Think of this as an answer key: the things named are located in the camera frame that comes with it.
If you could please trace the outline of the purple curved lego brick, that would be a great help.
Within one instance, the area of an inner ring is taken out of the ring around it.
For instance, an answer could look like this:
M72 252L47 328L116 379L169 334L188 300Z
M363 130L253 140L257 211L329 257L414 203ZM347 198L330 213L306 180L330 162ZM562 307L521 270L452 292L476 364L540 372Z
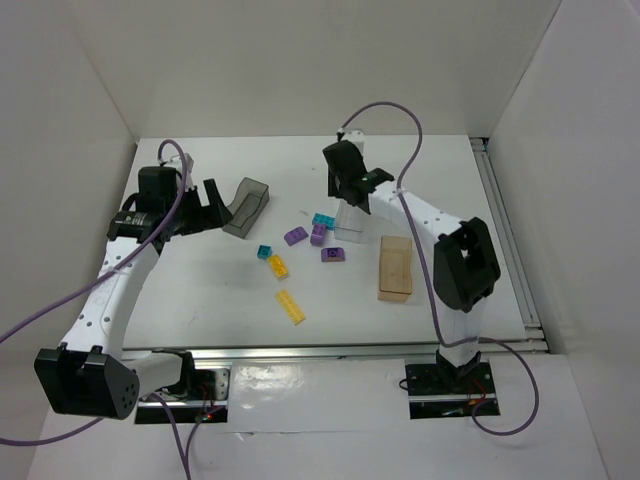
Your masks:
M309 237L309 234L307 233L305 228L302 227L302 226L297 226L297 227L293 228L292 230L288 231L284 235L284 241L286 242L286 244L288 246L293 246L293 245L303 241L304 239L306 239L308 237Z

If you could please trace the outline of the aluminium front rail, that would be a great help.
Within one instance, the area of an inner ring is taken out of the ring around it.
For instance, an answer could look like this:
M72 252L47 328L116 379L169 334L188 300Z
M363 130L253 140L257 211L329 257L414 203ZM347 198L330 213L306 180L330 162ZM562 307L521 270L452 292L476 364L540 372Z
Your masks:
M285 346L190 348L196 362L316 361L409 358L434 355L435 343L363 344L337 346Z

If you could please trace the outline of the dark smoky plastic container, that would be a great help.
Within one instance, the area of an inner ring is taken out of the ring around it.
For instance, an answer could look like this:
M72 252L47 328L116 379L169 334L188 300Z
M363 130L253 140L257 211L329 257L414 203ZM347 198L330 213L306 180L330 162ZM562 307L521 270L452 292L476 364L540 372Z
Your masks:
M245 177L236 190L233 201L227 206L232 218L222 230L237 238L244 239L270 199L269 186Z

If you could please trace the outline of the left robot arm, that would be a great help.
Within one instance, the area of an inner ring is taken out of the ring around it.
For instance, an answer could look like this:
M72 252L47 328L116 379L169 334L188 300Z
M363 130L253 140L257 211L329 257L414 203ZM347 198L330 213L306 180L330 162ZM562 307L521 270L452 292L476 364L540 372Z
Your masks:
M143 285L166 243L224 226L230 213L214 180L200 202L191 179L190 155L160 160L138 172L138 189L107 231L102 281L92 287L78 319L54 349L34 361L52 409L63 415L125 419L136 403L156 391L184 400L202 394L213 403L216 376L199 371L191 353L157 348L125 365L125 333Z

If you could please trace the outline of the small teal lego brick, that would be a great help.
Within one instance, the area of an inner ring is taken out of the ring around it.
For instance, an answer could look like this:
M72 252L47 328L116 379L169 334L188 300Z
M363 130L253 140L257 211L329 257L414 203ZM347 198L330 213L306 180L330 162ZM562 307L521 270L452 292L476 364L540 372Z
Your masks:
M257 250L257 258L266 260L273 255L273 249L269 245L260 245Z

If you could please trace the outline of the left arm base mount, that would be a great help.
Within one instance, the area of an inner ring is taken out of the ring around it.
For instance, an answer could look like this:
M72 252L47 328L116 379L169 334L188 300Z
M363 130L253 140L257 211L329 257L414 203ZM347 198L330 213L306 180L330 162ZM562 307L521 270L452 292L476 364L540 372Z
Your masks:
M167 423L162 403L177 423L226 423L231 387L231 368L214 365L198 367L193 362L147 363L135 369L140 397L136 424Z

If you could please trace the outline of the aluminium side rail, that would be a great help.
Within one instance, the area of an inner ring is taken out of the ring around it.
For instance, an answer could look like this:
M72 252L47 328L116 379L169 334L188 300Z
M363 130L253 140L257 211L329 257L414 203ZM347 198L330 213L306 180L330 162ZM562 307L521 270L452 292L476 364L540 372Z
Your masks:
M528 346L519 347L519 350L530 354L548 354L550 353L549 345L543 326L540 323L538 311L518 252L504 200L491 164L487 149L488 138L470 137L469 142L496 227L503 257L506 261L504 269L509 274L524 325L526 338L523 340L523 343L527 343Z

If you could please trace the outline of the purple square lego brick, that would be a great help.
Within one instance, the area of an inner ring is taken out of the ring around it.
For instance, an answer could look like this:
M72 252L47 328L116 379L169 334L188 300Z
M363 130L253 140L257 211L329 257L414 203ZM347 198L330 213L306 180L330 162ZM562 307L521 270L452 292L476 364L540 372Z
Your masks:
M324 245L326 236L326 225L316 223L312 225L312 231L310 235L310 243L313 246L321 247Z

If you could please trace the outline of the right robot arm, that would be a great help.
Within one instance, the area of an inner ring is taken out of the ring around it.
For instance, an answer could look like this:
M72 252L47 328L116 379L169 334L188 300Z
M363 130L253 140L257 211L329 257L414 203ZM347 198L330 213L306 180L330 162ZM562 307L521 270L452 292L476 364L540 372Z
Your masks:
M479 364L479 339L487 298L501 270L486 223L462 220L397 185L381 168L364 163L364 134L341 128L322 150L328 166L328 195L410 231L426 275L439 347L436 363L462 377Z

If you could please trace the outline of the purple lego brick with hole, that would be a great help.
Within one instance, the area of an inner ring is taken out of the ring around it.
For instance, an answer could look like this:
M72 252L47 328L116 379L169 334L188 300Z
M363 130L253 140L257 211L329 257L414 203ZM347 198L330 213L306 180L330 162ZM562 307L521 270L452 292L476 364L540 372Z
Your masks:
M344 262L345 251L342 247L326 247L321 250L321 261L323 263Z

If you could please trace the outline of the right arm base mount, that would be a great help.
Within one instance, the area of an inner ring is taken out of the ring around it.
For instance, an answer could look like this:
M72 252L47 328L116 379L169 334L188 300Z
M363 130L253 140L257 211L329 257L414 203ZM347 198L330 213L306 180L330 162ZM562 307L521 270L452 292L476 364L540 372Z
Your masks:
M447 384L435 363L405 365L405 377L398 382L408 395L409 414L416 419L448 419L476 415L499 416L493 374L488 362L481 362L457 383Z

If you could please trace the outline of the yellow small lego brick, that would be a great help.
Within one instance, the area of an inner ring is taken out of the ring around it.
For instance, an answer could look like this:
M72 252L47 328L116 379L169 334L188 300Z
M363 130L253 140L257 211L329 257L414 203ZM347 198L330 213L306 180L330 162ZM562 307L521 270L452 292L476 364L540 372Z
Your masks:
M289 272L279 255L271 255L267 258L268 265L277 279L286 277Z

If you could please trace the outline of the yellow long lego plate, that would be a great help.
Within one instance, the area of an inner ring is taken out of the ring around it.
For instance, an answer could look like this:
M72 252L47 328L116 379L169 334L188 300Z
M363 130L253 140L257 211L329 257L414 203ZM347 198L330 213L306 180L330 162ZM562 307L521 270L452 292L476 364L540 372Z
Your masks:
M278 291L275 294L275 299L294 325L298 325L305 320L305 314L288 291Z

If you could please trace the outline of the wooden tan container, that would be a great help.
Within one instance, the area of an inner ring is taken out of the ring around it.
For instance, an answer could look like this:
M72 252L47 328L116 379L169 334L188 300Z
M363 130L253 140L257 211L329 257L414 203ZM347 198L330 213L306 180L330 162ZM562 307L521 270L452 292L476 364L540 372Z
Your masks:
M382 236L379 251L378 294L380 301L405 303L413 292L410 238Z

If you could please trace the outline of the clear plastic container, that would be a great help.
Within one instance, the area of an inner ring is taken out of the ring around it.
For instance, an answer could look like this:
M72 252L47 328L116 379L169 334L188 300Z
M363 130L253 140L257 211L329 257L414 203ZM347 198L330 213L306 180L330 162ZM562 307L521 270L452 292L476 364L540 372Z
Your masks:
M367 215L359 207L349 205L340 199L334 223L334 237L337 240L355 244L367 242Z

